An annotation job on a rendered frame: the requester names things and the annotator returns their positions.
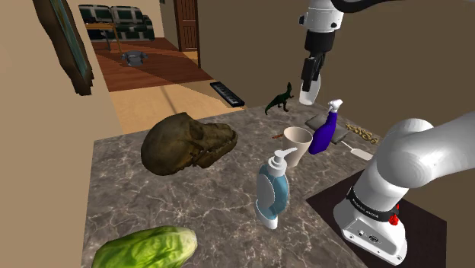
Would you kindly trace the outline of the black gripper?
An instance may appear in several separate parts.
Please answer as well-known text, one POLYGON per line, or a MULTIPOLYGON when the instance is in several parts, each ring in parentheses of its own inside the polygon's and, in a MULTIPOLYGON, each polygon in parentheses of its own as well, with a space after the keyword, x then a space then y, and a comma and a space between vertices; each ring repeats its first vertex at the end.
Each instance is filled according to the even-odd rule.
POLYGON ((307 31, 304 48, 310 53, 310 58, 304 60, 301 73, 301 89, 304 92, 310 91, 313 78, 315 81, 319 79, 326 54, 332 50, 334 39, 334 31, 326 33, 307 31))

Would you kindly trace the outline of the white rounded object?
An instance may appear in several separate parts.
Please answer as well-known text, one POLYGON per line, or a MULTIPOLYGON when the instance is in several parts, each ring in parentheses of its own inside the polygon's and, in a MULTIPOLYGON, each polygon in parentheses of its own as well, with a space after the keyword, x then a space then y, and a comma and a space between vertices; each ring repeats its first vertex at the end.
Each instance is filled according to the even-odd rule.
POLYGON ((312 81, 309 91, 303 90, 303 85, 301 85, 301 90, 299 94, 299 102, 304 105, 312 105, 315 102, 315 99, 320 90, 320 78, 317 81, 312 81))

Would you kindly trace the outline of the grey square pad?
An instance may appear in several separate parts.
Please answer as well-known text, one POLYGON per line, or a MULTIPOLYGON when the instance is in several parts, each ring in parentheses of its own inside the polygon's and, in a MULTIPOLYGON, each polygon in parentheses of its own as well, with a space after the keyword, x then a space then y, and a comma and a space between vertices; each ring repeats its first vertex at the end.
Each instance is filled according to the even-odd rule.
MULTIPOLYGON (((316 131, 318 128, 320 128, 325 122, 327 121, 327 115, 326 114, 317 114, 307 120, 305 122, 305 125, 308 126, 310 129, 316 131)), ((348 135, 349 130, 340 124, 336 124, 336 128, 334 131, 334 134, 331 138, 331 142, 333 144, 337 144, 338 142, 341 142, 345 137, 348 135)))

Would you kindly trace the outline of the blue spray bottle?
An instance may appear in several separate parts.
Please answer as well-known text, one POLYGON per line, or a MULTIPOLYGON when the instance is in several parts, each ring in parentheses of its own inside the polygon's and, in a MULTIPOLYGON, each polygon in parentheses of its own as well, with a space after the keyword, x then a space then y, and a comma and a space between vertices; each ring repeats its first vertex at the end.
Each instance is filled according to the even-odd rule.
POLYGON ((327 149, 331 142, 333 134, 336 129, 336 120, 338 116, 338 109, 343 101, 341 99, 331 100, 329 104, 329 110, 325 123, 315 130, 313 134, 312 142, 308 148, 308 152, 311 155, 316 155, 327 149))

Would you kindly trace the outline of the beige cup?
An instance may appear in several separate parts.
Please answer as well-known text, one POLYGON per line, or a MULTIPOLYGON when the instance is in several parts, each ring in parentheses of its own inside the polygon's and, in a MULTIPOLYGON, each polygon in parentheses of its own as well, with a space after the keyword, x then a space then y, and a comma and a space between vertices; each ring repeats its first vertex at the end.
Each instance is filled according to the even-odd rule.
POLYGON ((313 135, 308 130, 297 126, 286 128, 283 134, 283 148, 297 148, 296 151, 285 156, 288 167, 293 168, 298 165, 302 156, 307 152, 313 140, 313 135))

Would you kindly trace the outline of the black keyboard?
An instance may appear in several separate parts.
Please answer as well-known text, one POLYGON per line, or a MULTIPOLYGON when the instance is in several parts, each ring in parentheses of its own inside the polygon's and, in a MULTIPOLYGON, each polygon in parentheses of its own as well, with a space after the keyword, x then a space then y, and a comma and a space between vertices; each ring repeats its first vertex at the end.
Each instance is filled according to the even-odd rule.
POLYGON ((241 100, 234 92, 227 88, 222 82, 211 82, 210 86, 232 107, 243 107, 244 101, 241 100))

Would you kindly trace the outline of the white spatula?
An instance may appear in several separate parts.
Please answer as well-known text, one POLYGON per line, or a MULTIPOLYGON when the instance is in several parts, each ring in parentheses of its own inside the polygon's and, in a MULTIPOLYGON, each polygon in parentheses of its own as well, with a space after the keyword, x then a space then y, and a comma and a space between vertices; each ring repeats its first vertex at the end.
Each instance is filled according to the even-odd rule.
POLYGON ((342 144, 344 144, 347 148, 350 149, 350 153, 365 160, 365 161, 370 161, 373 158, 373 155, 361 150, 360 148, 353 148, 344 141, 341 141, 342 144))

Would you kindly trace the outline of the blue white soap dispenser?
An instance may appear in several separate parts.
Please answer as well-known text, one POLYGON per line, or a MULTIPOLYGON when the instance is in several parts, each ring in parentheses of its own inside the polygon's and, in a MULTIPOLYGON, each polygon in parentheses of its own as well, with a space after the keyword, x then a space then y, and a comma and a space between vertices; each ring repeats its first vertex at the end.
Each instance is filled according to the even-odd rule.
POLYGON ((257 199, 254 209, 257 218, 269 229, 278 226, 278 215, 283 212, 289 199, 289 182, 285 175, 287 162, 285 156, 297 148, 274 151, 257 174, 257 199))

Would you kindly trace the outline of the brown wooden door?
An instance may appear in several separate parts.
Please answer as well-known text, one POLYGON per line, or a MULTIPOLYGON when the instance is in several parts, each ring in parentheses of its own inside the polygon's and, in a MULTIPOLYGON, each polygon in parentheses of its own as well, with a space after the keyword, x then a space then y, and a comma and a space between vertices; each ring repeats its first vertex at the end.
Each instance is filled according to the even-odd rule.
POLYGON ((201 67, 197 0, 174 0, 178 49, 197 52, 197 65, 201 67))

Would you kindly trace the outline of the grey floor object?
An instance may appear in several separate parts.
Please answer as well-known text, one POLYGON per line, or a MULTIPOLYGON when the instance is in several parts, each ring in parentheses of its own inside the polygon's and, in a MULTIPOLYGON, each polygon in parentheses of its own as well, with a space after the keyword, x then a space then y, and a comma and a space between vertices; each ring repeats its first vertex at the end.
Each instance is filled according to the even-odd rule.
POLYGON ((148 58, 148 55, 142 51, 130 50, 122 54, 120 58, 126 60, 128 66, 140 66, 143 64, 143 59, 148 58))

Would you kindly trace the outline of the dark robot stand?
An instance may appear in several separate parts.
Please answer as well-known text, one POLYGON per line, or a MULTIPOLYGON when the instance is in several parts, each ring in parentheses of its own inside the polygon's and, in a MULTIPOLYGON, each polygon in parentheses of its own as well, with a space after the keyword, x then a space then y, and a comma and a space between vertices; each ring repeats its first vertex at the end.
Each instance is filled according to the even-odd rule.
MULTIPOLYGON (((333 217, 334 206, 343 200, 349 188, 361 176, 357 172, 345 180, 320 191, 307 203, 338 234, 341 231, 333 217)), ((366 250, 347 241, 346 244, 368 268, 447 268, 447 222, 438 216, 402 199, 399 202, 399 222, 405 225, 408 250, 405 260, 393 266, 366 250)))

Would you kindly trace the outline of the green white checked sofa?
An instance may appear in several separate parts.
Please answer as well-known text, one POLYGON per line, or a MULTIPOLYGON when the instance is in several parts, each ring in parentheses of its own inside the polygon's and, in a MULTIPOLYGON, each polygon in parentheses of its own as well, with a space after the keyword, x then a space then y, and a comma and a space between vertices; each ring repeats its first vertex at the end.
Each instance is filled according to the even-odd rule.
POLYGON ((155 32, 148 15, 134 6, 79 5, 84 21, 114 23, 120 40, 154 40, 155 32))

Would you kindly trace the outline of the wooden side table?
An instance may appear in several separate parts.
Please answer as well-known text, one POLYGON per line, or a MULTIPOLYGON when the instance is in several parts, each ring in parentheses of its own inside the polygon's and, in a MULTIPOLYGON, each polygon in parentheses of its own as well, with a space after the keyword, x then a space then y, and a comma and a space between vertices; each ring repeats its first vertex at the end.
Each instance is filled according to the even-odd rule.
POLYGON ((116 25, 114 23, 105 23, 105 22, 97 22, 97 23, 89 23, 85 25, 87 30, 112 30, 114 32, 115 40, 118 45, 118 50, 120 53, 122 52, 120 39, 118 37, 118 33, 116 31, 116 25))

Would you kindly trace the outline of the green lettuce head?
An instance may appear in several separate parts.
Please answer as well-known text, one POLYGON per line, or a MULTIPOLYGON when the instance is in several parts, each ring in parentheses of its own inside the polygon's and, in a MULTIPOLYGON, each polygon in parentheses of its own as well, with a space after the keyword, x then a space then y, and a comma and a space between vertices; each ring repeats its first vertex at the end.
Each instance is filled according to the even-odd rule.
POLYGON ((197 246, 193 230, 160 226, 108 241, 97 250, 91 268, 181 268, 197 246))

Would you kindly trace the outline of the dark framed wall picture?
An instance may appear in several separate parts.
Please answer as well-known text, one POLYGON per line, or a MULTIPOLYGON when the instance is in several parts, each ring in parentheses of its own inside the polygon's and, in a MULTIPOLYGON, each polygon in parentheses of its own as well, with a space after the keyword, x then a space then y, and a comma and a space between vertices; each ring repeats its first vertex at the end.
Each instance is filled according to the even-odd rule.
POLYGON ((33 5, 75 93, 91 95, 94 75, 67 1, 33 0, 33 5))

